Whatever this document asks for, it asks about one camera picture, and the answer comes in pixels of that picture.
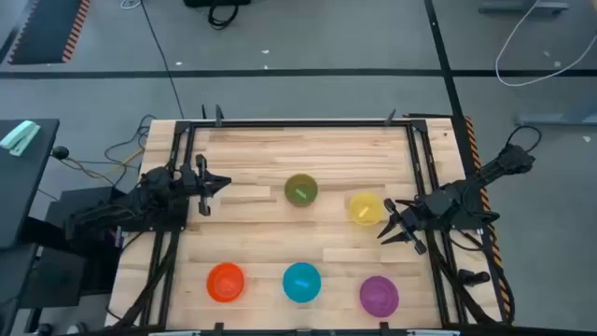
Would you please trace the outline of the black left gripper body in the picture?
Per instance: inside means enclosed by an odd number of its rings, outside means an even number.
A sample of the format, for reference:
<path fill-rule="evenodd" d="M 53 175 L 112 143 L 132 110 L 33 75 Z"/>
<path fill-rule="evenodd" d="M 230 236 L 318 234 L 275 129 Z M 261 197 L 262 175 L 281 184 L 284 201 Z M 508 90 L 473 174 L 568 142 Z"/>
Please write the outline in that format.
<path fill-rule="evenodd" d="M 199 196 L 199 212 L 205 217 L 211 215 L 211 207 L 208 205 L 206 199 L 210 196 L 208 190 L 209 182 L 206 179 L 206 159 L 202 154 L 198 154 L 195 157 L 196 165 L 199 168 L 198 172 L 195 172 L 189 163 L 185 163 L 180 168 L 181 173 L 181 186 L 185 196 Z"/>

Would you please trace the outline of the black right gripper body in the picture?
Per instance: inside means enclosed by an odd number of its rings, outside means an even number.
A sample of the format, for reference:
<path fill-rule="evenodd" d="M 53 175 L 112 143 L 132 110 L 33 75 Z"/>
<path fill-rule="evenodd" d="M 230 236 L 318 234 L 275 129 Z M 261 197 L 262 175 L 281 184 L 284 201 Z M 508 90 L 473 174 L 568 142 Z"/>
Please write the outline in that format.
<path fill-rule="evenodd" d="M 410 242 L 413 242 L 414 249 L 419 255 L 423 255 L 427 248 L 423 242 L 416 236 L 416 231 L 423 231 L 424 224 L 419 218 L 419 208 L 415 202 L 385 199 L 383 205 L 389 217 L 399 217 L 401 221 L 397 226 L 400 227 L 401 232 L 406 232 L 410 236 Z"/>

